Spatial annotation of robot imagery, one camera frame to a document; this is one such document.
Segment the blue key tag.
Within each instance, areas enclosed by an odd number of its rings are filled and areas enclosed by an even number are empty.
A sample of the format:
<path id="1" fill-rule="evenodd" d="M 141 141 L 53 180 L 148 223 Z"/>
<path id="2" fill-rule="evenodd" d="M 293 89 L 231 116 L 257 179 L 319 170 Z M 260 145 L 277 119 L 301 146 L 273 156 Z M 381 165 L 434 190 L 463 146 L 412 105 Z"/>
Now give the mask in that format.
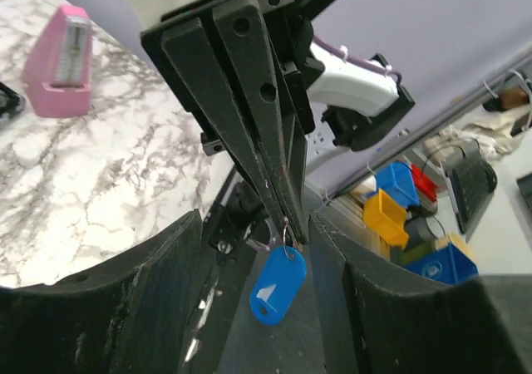
<path id="1" fill-rule="evenodd" d="M 306 276 L 307 264 L 297 249 L 273 250 L 249 297 L 254 316 L 268 326 L 282 322 Z"/>

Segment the silver split keyring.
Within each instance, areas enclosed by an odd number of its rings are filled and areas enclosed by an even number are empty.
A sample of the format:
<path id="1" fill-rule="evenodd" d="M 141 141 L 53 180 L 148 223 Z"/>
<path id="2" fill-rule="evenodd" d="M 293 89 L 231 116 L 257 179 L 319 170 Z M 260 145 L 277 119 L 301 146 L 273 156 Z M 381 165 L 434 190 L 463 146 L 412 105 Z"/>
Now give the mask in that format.
<path id="1" fill-rule="evenodd" d="M 289 261 L 294 261 L 296 258 L 295 252 L 298 250 L 296 241 L 294 240 L 293 231 L 290 227 L 290 223 L 287 217 L 283 218 L 284 226 L 282 232 L 282 244 L 283 251 L 286 255 L 286 258 Z"/>

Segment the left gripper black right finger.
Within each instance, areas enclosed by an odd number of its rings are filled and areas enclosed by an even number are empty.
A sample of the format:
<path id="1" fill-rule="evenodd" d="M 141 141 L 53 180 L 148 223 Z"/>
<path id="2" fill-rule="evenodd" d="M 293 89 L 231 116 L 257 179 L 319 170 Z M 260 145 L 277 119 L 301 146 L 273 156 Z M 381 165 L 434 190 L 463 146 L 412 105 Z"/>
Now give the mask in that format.
<path id="1" fill-rule="evenodd" d="M 317 212 L 309 238 L 328 372 L 530 372 L 530 276 L 431 281 L 365 249 Z"/>

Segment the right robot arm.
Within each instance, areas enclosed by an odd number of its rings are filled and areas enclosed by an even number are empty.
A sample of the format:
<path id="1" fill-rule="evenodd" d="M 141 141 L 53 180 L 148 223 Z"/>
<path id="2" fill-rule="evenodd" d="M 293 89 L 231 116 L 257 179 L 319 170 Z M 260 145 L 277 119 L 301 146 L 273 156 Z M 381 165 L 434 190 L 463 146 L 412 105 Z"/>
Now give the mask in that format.
<path id="1" fill-rule="evenodd" d="M 279 229 L 308 241 L 302 192 L 311 105 L 333 144 L 376 144 L 411 108 L 401 76 L 319 39 L 313 19 L 335 0 L 127 0 L 145 52 L 202 129 L 226 150 Z"/>

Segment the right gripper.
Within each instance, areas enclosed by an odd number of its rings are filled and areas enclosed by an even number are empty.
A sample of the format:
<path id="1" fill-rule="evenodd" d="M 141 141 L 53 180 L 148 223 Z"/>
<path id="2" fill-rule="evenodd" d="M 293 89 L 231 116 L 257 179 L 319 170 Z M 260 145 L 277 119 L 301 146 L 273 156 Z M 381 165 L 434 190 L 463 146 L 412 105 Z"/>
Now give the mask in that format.
<path id="1" fill-rule="evenodd" d="M 141 44 L 199 123 L 205 154 L 226 146 L 277 229 L 288 224 L 294 243 L 306 244 L 308 226 L 288 170 L 282 117 L 292 118 L 305 135 L 315 129 L 306 90 L 324 65 L 310 52 L 312 20 L 335 0 L 275 4 L 266 24 L 256 2 L 229 1 L 195 0 L 168 11 L 143 32 Z M 273 52 L 286 86 L 280 100 Z M 240 108 L 247 104 L 251 119 L 244 124 Z"/>

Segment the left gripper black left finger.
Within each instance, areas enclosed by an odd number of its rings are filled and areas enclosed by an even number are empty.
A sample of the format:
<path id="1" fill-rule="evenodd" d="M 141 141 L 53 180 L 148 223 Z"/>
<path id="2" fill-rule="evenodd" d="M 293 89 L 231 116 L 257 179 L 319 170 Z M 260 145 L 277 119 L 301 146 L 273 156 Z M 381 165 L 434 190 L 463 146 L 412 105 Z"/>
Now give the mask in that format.
<path id="1" fill-rule="evenodd" d="M 2 372 L 176 373 L 201 233 L 190 211 L 53 285 L 3 288 Z"/>

